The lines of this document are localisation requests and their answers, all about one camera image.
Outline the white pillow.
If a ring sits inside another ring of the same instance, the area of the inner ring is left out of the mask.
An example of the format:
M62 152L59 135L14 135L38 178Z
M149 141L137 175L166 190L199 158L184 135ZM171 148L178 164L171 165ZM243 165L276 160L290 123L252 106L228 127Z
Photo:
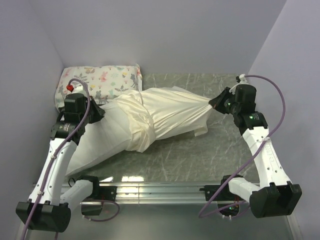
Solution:
M132 144L128 115L115 102L102 105L104 117L85 126L85 133L73 153L66 170L66 176L92 168L108 158L127 150Z

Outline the cream satin pillowcase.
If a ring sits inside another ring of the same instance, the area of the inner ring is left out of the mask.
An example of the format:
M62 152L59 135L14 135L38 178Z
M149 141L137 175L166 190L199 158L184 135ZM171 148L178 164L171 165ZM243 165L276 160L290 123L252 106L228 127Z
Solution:
M177 86L130 90L118 96L115 102L126 113L131 132L126 149L142 153L157 140L187 132L206 134L213 112L209 101Z

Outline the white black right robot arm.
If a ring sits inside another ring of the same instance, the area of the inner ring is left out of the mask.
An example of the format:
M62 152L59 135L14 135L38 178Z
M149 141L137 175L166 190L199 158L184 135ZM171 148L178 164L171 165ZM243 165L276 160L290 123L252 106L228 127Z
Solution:
M249 203L256 218L288 216L300 200L302 189L299 184L292 183L277 157L267 121L256 111L256 93L254 86L238 84L234 90L226 87L209 101L217 112L233 116L234 124L252 154L251 161L259 177L256 185L233 173L222 180L210 200L213 201L218 194L226 200L238 196Z

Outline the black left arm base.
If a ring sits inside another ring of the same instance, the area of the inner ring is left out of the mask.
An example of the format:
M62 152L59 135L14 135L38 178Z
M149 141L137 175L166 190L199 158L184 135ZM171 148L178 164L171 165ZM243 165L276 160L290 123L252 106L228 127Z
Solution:
M81 214L85 217L96 217L103 212L103 207L116 201L115 185L101 186L96 196L89 196L81 203Z

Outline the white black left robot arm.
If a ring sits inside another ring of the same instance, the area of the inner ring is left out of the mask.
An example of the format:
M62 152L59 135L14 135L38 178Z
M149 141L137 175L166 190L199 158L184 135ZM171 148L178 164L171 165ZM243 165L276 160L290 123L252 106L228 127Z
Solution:
M89 94L72 93L64 100L64 111L51 129L47 158L27 201L20 201L16 214L24 223L23 232L38 230L64 232L72 211L83 200L96 201L101 195L95 176L80 177L65 193L61 193L70 160L76 151L85 126L100 121L105 111Z

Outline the animal print patterned pillow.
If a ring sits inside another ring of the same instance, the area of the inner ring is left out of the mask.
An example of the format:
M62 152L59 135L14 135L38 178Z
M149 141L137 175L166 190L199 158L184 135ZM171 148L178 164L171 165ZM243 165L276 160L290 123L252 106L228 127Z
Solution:
M67 85L71 79L87 84L90 95L98 105L108 103L130 90L142 90L143 78L139 65L73 66L63 70L60 77L54 103L56 109L64 106L64 100L71 92Z

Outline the aluminium right side rail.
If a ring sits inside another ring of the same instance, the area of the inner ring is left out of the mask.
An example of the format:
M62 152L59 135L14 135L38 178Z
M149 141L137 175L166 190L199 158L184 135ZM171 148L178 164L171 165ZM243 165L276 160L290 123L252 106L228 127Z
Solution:
M246 201L249 201L253 194L261 192L262 189L270 189L271 184L275 184L276 187L285 186L291 181L283 170L271 141L271 136L281 126L285 117L286 103L283 93L270 79L259 75L252 77L266 80L276 88L282 102L282 114L276 127L269 130L264 115L256 111L256 88L251 84L241 84L236 87L235 94L242 100L240 114L243 115L244 129L241 131L241 135L252 154L252 158L248 162L255 163L259 186L241 177L233 178L228 185L232 193Z

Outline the aluminium front mounting rail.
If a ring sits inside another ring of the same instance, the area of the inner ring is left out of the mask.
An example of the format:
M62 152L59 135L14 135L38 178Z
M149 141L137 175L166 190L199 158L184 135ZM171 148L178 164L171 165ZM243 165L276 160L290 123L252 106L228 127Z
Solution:
M205 204L219 182L101 182L119 204Z

